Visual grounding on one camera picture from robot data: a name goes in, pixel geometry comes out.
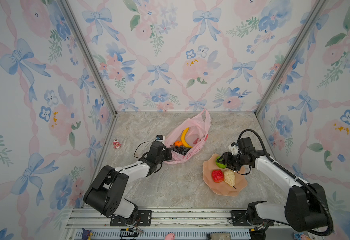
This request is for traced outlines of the fake green round fruit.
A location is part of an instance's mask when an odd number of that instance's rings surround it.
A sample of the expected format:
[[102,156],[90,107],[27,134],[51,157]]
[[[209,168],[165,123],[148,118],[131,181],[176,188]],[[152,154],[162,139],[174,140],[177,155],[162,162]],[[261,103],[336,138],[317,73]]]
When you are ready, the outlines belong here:
[[221,168],[221,169],[226,169],[227,168],[227,161],[223,156],[220,156],[216,159],[216,165]]

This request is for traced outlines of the pink plastic bag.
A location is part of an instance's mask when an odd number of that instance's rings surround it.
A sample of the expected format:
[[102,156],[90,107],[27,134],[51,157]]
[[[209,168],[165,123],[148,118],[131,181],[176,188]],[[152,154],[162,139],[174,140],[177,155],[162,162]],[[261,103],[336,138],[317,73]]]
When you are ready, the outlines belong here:
[[192,148],[185,156],[172,151],[172,160],[165,163],[168,165],[177,165],[189,161],[193,156],[199,153],[205,145],[210,127],[211,116],[207,110],[203,110],[191,119],[186,119],[165,137],[165,146],[169,148],[171,145],[174,145],[176,141],[180,141],[183,130],[190,128],[186,136],[186,141]]

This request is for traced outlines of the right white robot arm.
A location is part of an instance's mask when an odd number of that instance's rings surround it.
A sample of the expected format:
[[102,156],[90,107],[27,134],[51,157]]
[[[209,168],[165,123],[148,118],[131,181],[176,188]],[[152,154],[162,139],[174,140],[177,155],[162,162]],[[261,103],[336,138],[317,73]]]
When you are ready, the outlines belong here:
[[265,149],[256,150],[250,138],[232,143],[229,151],[217,158],[217,163],[234,172],[245,166],[256,169],[267,175],[287,195],[285,205],[267,201],[250,203],[247,221],[252,225],[282,223],[298,232],[307,231],[318,236],[332,233],[334,223],[324,188],[294,175],[273,160]]

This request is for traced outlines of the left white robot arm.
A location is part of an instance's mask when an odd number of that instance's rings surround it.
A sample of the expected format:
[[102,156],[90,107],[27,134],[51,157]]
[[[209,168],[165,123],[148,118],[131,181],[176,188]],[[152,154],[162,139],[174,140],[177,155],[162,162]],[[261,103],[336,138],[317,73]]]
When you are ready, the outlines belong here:
[[138,206],[123,197],[127,185],[158,172],[163,162],[170,160],[171,149],[165,146],[164,140],[157,139],[134,164],[121,168],[102,167],[86,191],[84,203],[107,218],[121,217],[135,222]]

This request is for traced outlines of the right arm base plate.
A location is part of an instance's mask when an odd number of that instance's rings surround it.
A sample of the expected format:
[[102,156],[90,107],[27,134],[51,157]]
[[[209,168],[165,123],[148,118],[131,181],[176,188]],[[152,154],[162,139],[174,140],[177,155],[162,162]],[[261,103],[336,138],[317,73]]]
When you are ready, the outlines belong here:
[[246,210],[232,210],[228,223],[234,227],[265,226],[271,220],[260,219],[256,214],[248,214]]

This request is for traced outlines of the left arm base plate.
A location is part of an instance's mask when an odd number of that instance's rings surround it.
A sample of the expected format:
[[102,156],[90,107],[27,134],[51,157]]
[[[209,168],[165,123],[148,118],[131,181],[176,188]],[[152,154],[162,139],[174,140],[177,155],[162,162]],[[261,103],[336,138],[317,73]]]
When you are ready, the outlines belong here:
[[112,227],[149,227],[152,220],[151,210],[137,210],[132,213],[129,218],[112,215],[110,218],[110,226]]

